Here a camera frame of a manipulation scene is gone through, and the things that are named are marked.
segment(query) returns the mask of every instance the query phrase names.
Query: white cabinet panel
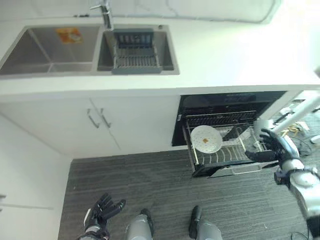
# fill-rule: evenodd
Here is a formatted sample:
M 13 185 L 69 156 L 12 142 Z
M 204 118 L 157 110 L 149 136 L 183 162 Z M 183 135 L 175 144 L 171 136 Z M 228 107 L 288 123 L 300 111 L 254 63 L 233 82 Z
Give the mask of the white cabinet panel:
M 0 115 L 0 204 L 62 209 L 70 162 Z
M 54 210 L 0 207 L 0 239 L 57 240 L 60 217 Z
M 92 120 L 87 116 L 91 109 Z M 4 103 L 0 112 L 62 154 L 90 158 L 119 154 L 89 99 L 55 99 Z
M 111 132 L 122 154 L 160 152 L 173 149 L 180 96 L 130 96 L 93 98 L 111 123 Z

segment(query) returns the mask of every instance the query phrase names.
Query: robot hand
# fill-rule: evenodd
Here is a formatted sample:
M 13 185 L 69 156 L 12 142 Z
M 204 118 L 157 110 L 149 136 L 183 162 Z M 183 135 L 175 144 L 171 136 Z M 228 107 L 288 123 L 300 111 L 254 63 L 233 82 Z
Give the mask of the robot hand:
M 269 129 L 261 129 L 265 134 L 261 134 L 267 151 L 251 152 L 246 151 L 245 155 L 255 162 L 279 161 L 280 166 L 291 159 L 299 159 L 299 153 L 284 137 L 280 137 Z
M 124 199 L 114 204 L 108 193 L 103 194 L 93 207 L 88 209 L 84 218 L 85 234 L 78 240 L 109 240 L 108 219 L 120 213 L 125 204 Z

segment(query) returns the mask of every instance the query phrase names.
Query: dishwasher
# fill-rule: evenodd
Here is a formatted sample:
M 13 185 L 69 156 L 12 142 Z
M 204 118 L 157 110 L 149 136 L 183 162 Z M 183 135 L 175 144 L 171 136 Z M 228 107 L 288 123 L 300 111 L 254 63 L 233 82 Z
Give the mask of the dishwasher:
M 285 91 L 235 92 L 182 95 L 176 117 L 172 146 L 188 147 L 193 177 L 222 177 L 261 171 L 272 162 L 253 162 L 245 151 L 266 151 L 254 132 L 254 122 Z M 207 125 L 222 136 L 219 151 L 198 151 L 191 142 L 194 128 Z

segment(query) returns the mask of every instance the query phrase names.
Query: white countertop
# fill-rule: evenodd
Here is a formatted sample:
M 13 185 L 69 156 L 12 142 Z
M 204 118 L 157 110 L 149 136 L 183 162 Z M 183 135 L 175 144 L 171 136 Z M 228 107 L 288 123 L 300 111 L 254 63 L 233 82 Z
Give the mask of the white countertop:
M 169 25 L 179 75 L 34 77 L 0 80 L 0 102 L 121 95 L 320 90 L 304 36 L 283 24 L 255 25 L 151 18 L 117 24 Z M 25 26 L 101 23 L 92 18 L 0 22 L 0 58 Z

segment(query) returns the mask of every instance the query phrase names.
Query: cable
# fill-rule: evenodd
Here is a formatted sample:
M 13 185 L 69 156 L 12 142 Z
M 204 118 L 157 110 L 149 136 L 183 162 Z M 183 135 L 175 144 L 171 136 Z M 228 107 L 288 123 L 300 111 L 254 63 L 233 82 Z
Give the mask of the cable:
M 299 154 L 301 154 L 302 156 L 301 157 L 306 157 L 306 156 L 309 156 L 311 153 L 312 153 L 312 148 L 309 146 L 309 144 L 307 144 L 305 141 L 297 138 L 297 137 L 294 137 L 294 136 L 291 136 L 290 138 L 292 139 L 296 139 L 300 142 L 300 145 L 297 146 L 298 148 L 298 151 L 299 151 Z M 309 149 L 309 151 L 306 151 L 306 150 L 302 150 L 302 144 L 306 145 Z
M 291 127 L 291 126 L 289 126 L 287 129 L 288 129 L 290 132 L 294 133 L 294 135 L 297 135 L 297 133 L 300 131 L 299 128 L 297 128 L 297 127 Z
M 306 229 L 308 230 L 308 235 L 307 235 L 307 236 L 304 235 L 304 234 L 301 233 L 301 232 L 293 231 L 293 232 L 291 233 L 291 235 L 290 235 L 290 239 L 291 239 L 291 240 L 294 240 L 294 239 L 293 239 L 294 234 L 298 234 L 298 235 L 300 235 L 301 237 L 303 237 L 304 239 L 309 240 L 309 237 L 310 237 L 309 228 L 307 227 Z

